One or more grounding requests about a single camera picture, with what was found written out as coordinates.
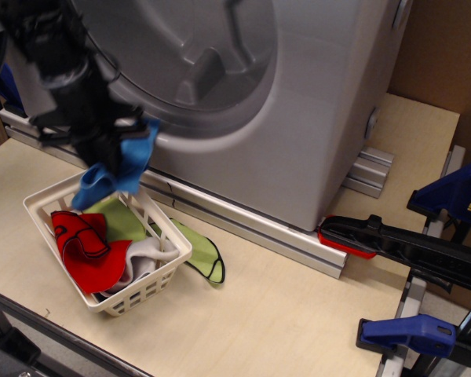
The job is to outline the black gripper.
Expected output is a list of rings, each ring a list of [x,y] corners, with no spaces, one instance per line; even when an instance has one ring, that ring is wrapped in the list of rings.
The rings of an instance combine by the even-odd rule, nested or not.
[[[48,145],[73,144],[88,167],[103,163],[117,176],[122,162],[120,141],[149,135],[143,109],[111,98],[108,81],[95,64],[42,76],[41,84],[56,107],[31,117],[29,123]]]

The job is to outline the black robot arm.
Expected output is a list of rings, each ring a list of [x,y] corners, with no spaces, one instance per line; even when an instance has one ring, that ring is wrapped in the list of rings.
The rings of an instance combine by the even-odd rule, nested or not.
[[[30,119],[39,141],[70,144],[87,166],[99,163],[115,176],[136,171],[125,146],[148,138],[143,110],[112,98],[74,7],[66,1],[0,1],[0,27],[36,67],[56,105]]]

